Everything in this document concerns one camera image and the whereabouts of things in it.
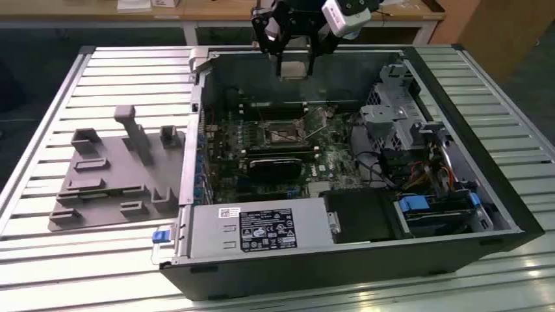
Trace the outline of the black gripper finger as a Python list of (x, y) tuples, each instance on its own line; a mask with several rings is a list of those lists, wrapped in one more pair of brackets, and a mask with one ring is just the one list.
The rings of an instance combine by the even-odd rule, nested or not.
[(260, 51), (276, 57), (276, 76), (281, 75), (283, 52), (288, 43), (288, 34), (281, 32), (287, 12), (288, 6), (255, 6), (251, 9), (251, 24)]
[(340, 37), (337, 37), (331, 30), (325, 29), (323, 33), (315, 32), (308, 36), (308, 38), (309, 49), (307, 76), (312, 76), (316, 58), (321, 55), (331, 54), (335, 51), (340, 42)]

